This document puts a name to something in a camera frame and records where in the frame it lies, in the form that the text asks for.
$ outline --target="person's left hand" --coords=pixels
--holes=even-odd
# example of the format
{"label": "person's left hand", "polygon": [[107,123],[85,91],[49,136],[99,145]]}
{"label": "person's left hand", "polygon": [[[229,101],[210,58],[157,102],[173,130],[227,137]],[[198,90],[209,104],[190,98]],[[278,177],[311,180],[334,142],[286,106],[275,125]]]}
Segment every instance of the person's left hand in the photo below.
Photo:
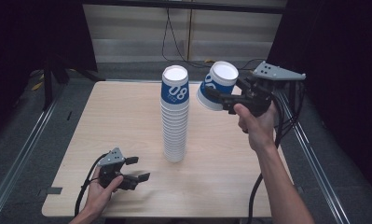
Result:
{"label": "person's left hand", "polygon": [[86,205],[84,209],[80,212],[80,214],[84,213],[87,214],[88,217],[96,219],[99,217],[107,206],[108,202],[110,201],[111,195],[113,192],[117,191],[117,187],[121,184],[124,177],[119,175],[118,177],[114,178],[112,182],[107,186],[107,188],[103,188],[99,184],[99,172],[101,167],[97,166],[95,172],[92,176],[92,181],[90,182],[90,188],[88,191],[88,198],[86,201]]}

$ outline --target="blue cup label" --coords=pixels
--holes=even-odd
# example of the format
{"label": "blue cup label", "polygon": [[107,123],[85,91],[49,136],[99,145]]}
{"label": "blue cup label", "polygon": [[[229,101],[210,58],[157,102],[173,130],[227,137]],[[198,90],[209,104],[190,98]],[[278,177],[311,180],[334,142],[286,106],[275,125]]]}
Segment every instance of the blue cup label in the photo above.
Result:
{"label": "blue cup label", "polygon": [[228,94],[231,94],[233,89],[234,89],[234,85],[223,86],[223,85],[218,84],[217,82],[215,82],[213,80],[212,76],[210,74],[208,74],[206,76],[205,80],[202,82],[202,84],[200,84],[200,91],[202,92],[203,96],[206,99],[208,99],[211,102],[217,103],[217,104],[221,104],[221,102],[218,99],[215,99],[212,96],[208,95],[205,92],[205,87],[212,87],[212,88],[220,91],[221,93],[228,93]]}
{"label": "blue cup label", "polygon": [[169,86],[162,81],[161,98],[168,104],[180,105],[188,100],[188,82],[183,86]]}

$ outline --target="cup stack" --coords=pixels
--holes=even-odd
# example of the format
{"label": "cup stack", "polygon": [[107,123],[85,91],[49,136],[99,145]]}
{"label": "cup stack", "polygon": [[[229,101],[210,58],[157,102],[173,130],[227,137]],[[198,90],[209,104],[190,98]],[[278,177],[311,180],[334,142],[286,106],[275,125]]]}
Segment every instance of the cup stack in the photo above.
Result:
{"label": "cup stack", "polygon": [[209,74],[200,84],[200,88],[197,91],[197,99],[208,109],[215,111],[223,110],[223,105],[220,101],[208,95],[205,92],[205,88],[212,87],[221,93],[231,94],[238,79],[238,74],[238,69],[231,63],[214,63]]}
{"label": "cup stack", "polygon": [[179,65],[162,74],[161,114],[164,155],[168,161],[181,161],[186,154],[189,87],[188,72]]}

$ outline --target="gray carpet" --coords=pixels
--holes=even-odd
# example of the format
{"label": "gray carpet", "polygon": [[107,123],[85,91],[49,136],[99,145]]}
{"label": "gray carpet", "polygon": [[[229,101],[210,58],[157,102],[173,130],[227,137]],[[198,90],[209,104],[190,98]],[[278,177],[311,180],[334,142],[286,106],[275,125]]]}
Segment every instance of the gray carpet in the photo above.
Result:
{"label": "gray carpet", "polygon": [[[111,79],[159,80],[164,68],[172,64],[174,63],[100,63],[98,75]],[[209,70],[183,63],[177,64],[188,70],[190,80],[203,80]],[[245,63],[234,64],[241,67]],[[94,84],[75,72],[69,73],[71,80],[59,95],[58,104],[34,147],[31,158],[0,213],[0,223],[67,223],[71,220],[67,217],[44,217],[41,214],[45,201],[45,195],[41,192],[51,186]],[[248,71],[241,71],[241,76],[248,75]],[[0,182],[42,112],[44,90],[31,91],[31,87],[38,81],[36,77],[31,78],[6,126],[0,130]],[[350,222],[372,223],[372,188],[338,147],[330,132],[324,128],[312,102],[308,99],[304,104],[300,122]],[[316,223],[336,223],[293,132],[282,140],[282,149],[294,182]],[[132,219],[128,220],[128,223],[153,221],[165,223],[168,220]],[[222,223],[221,221],[232,223],[233,220],[220,219],[220,222],[217,219],[189,220],[190,223]],[[104,223],[104,219],[101,218],[96,223]],[[254,223],[270,223],[270,219],[256,219]]]}

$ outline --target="table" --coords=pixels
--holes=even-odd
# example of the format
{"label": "table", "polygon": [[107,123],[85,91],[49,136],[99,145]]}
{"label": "table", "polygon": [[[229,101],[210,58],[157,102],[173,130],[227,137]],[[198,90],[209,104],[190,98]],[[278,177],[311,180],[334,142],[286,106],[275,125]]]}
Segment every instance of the table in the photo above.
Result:
{"label": "table", "polygon": [[[97,82],[42,208],[47,217],[71,217],[80,186],[94,161],[114,147],[137,164],[122,173],[151,173],[136,190],[120,190],[104,217],[247,217],[252,187],[260,174],[238,116],[211,111],[190,84],[186,156],[170,162],[163,155],[160,82]],[[280,154],[287,169],[287,164]],[[84,207],[87,193],[81,203]],[[264,182],[255,196],[255,217],[270,217]]]}

